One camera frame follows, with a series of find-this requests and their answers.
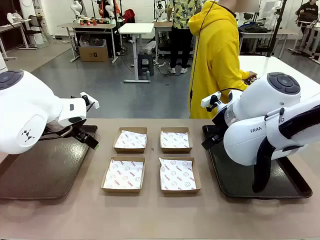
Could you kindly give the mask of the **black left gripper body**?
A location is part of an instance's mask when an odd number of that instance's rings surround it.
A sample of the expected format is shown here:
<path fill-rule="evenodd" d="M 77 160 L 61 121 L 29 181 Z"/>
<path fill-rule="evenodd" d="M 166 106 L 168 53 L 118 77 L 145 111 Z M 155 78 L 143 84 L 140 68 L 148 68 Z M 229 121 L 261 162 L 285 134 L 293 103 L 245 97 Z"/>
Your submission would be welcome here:
<path fill-rule="evenodd" d="M 86 119 L 83 119 L 72 125 L 71 137 L 75 138 L 78 141 L 85 141 L 88 138 L 88 134 L 81 129 L 86 121 Z"/>

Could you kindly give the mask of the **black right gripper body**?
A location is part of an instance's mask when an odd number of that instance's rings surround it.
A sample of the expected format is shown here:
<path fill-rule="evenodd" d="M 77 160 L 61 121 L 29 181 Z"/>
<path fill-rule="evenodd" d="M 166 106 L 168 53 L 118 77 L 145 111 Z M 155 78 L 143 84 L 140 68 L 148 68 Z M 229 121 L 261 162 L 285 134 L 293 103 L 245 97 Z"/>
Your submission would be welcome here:
<path fill-rule="evenodd" d="M 216 127 L 216 131 L 212 135 L 212 140 L 221 141 L 225 135 L 226 130 L 228 129 L 228 125 L 225 120 L 224 113 L 218 113 L 213 119 L 212 122 Z"/>

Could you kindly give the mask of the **large black plastic tray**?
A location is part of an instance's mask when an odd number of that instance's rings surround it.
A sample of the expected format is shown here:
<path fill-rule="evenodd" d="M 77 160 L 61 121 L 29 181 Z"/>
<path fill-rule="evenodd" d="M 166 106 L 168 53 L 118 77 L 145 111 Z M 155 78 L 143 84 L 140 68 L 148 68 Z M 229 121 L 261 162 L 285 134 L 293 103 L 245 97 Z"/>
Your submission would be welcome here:
<path fill-rule="evenodd" d="M 268 184 L 263 191 L 255 193 L 252 190 L 253 166 L 243 166 L 232 161 L 222 142 L 212 146 L 208 152 L 219 188 L 227 197 L 284 200 L 307 199 L 313 195 L 312 189 L 288 157 L 271 162 Z"/>

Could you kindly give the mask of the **large brown plastic tray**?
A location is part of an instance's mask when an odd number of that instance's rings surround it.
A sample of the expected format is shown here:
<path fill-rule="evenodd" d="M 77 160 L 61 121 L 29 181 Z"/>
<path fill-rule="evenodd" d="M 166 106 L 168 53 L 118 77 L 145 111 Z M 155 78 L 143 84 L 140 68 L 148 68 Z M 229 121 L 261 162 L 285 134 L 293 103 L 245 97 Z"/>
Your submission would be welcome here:
<path fill-rule="evenodd" d="M 89 147 L 74 139 L 39 141 L 0 162 L 0 200 L 59 199 L 71 189 Z"/>

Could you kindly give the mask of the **person in yellow hoodie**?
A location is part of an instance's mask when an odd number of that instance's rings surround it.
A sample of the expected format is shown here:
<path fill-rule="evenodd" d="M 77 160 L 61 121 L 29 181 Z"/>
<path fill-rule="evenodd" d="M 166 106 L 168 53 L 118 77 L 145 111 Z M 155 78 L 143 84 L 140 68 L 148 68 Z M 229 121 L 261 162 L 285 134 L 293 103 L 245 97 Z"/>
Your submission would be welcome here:
<path fill-rule="evenodd" d="M 219 88 L 219 72 L 223 68 L 240 69 L 236 13 L 247 12 L 252 6 L 251 0 L 207 0 L 189 20 L 190 32 L 196 36 L 188 99 L 191 119 L 212 119 L 216 115 L 216 110 L 208 112 L 201 107 L 201 100 L 215 92 L 222 91 L 221 101 L 228 101 L 232 88 Z"/>

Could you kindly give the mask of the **brown cardboard box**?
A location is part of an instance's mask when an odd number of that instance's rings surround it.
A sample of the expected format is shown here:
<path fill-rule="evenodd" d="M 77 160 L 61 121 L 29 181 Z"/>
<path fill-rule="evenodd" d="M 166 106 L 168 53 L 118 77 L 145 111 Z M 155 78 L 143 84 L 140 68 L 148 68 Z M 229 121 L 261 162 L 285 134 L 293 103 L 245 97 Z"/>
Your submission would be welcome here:
<path fill-rule="evenodd" d="M 81 46 L 78 50 L 82 62 L 107 62 L 109 60 L 106 46 Z"/>

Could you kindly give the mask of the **dark grey plastic stool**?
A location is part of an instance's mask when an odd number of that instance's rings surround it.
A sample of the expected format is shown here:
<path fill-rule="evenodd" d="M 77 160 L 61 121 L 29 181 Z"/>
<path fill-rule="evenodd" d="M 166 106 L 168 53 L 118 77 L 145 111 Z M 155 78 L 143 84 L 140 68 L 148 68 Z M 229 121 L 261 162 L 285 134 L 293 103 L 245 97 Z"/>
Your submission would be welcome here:
<path fill-rule="evenodd" d="M 155 73 L 153 56 L 151 54 L 138 54 L 137 57 L 138 76 L 142 76 L 147 71 L 149 71 L 150 76 L 153 76 Z"/>

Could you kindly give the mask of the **black clothing pile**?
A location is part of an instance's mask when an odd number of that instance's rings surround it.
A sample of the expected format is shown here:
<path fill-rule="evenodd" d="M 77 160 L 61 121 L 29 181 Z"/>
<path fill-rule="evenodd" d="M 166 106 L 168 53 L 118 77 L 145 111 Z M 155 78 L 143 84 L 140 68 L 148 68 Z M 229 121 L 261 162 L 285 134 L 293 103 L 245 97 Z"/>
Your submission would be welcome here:
<path fill-rule="evenodd" d="M 240 33 L 267 33 L 268 29 L 255 23 L 243 24 L 238 28 Z"/>

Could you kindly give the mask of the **person in floral shirt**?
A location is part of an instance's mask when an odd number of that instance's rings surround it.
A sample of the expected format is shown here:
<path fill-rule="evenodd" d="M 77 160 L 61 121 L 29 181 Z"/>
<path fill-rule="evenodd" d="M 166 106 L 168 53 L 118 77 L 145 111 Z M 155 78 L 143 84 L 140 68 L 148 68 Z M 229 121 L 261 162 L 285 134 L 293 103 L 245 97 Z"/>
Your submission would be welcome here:
<path fill-rule="evenodd" d="M 167 20 L 169 21 L 173 17 L 170 32 L 170 65 L 167 71 L 170 75 L 176 74 L 179 51 L 182 51 L 180 73 L 185 74 L 188 71 L 188 60 L 193 39 L 188 22 L 191 17 L 200 11 L 201 0 L 168 0 Z"/>

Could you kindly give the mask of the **wooden-top metal desk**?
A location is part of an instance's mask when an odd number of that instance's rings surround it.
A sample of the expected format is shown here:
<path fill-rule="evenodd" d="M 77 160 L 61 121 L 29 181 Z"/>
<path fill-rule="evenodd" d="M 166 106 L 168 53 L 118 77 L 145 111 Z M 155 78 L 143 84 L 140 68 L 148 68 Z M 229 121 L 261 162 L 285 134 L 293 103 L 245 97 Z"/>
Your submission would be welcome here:
<path fill-rule="evenodd" d="M 93 23 L 90 25 L 84 24 L 81 25 L 81 23 L 64 23 L 57 26 L 58 28 L 65 28 L 67 31 L 67 35 L 69 37 L 69 42 L 72 48 L 72 54 L 73 58 L 70 60 L 70 62 L 76 61 L 80 56 L 76 56 L 75 52 L 75 43 L 73 43 L 70 29 L 72 29 L 75 33 L 82 33 L 82 34 L 101 34 L 101 35 L 107 35 L 111 34 L 111 40 L 112 40 L 112 53 L 113 53 L 113 60 L 111 61 L 113 64 L 117 61 L 118 56 L 115 48 L 115 37 L 114 37 L 114 28 L 116 27 L 115 24 L 101 24 L 98 23 L 97 25 L 94 25 Z M 87 31 L 87 29 L 95 29 L 95 30 L 102 30 L 102 31 Z"/>

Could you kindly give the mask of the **grey-top workshop table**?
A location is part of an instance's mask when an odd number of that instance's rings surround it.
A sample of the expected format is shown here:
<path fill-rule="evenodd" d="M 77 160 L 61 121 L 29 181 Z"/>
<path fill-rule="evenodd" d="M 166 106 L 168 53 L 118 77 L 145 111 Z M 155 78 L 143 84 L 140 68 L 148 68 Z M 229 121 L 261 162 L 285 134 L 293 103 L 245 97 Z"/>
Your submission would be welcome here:
<path fill-rule="evenodd" d="M 262 56 L 274 56 L 278 44 L 280 49 L 278 53 L 278 59 L 281 59 L 287 41 L 293 40 L 299 36 L 298 33 L 289 29 L 280 29 L 277 32 L 243 32 L 239 34 L 239 54 L 240 55 L 262 55 Z"/>

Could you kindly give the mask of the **white height-adjustable desk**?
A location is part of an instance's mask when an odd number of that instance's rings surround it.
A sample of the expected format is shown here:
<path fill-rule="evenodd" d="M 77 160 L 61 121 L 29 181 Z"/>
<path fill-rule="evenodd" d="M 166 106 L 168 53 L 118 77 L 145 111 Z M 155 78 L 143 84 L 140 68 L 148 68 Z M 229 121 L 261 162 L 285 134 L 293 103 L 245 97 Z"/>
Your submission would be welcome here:
<path fill-rule="evenodd" d="M 132 35 L 132 44 L 133 50 L 133 66 L 134 66 L 134 79 L 124 79 L 124 83 L 142 83 L 149 84 L 150 80 L 140 80 L 138 73 L 138 52 L 137 52 L 137 43 L 136 39 L 139 38 L 140 45 L 142 44 L 142 35 L 150 34 L 154 28 L 153 23 L 125 23 L 119 28 L 120 35 Z"/>

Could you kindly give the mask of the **grey-top side table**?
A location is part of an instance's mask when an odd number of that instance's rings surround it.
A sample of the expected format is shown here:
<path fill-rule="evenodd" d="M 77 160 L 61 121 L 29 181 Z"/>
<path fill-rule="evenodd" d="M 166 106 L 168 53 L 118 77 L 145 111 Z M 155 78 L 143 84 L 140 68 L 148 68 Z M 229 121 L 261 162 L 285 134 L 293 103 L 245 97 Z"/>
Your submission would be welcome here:
<path fill-rule="evenodd" d="M 19 22 L 14 22 L 12 24 L 1 25 L 0 26 L 0 34 L 2 34 L 4 32 L 7 32 L 9 30 L 12 30 L 12 29 L 19 29 L 20 32 L 21 32 L 21 35 L 22 35 L 23 43 L 24 43 L 24 47 L 20 47 L 19 49 L 21 49 L 21 50 L 33 50 L 35 48 L 34 47 L 30 47 L 29 44 L 27 43 L 27 38 L 26 38 L 24 29 L 23 29 L 23 24 L 28 23 L 29 21 L 31 21 L 31 19 L 27 18 L 27 19 L 23 19 L 22 21 L 19 21 Z M 1 55 L 2 55 L 2 57 L 3 57 L 3 59 L 5 61 L 15 60 L 16 59 L 16 57 L 7 56 L 7 51 L 5 49 L 5 46 L 3 44 L 1 36 L 0 36 L 0 53 L 1 53 Z"/>

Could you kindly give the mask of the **red bag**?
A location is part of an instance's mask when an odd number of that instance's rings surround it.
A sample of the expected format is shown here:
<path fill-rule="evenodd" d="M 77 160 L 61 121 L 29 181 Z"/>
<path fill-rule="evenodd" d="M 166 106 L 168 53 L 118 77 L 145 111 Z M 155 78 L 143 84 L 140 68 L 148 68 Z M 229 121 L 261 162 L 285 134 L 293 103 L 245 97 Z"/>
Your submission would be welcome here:
<path fill-rule="evenodd" d="M 135 12 L 132 9 L 127 9 L 123 15 L 124 23 L 135 23 Z"/>

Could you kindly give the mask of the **person in black sweatshirt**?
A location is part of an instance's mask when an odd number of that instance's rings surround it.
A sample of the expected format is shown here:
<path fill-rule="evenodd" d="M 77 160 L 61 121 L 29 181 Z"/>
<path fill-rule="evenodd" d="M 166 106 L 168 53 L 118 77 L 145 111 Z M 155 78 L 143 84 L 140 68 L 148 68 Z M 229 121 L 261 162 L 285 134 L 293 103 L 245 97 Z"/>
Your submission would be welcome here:
<path fill-rule="evenodd" d="M 295 12 L 297 26 L 301 30 L 302 39 L 298 52 L 309 55 L 313 61 L 320 61 L 320 10 L 318 0 L 308 0 Z"/>

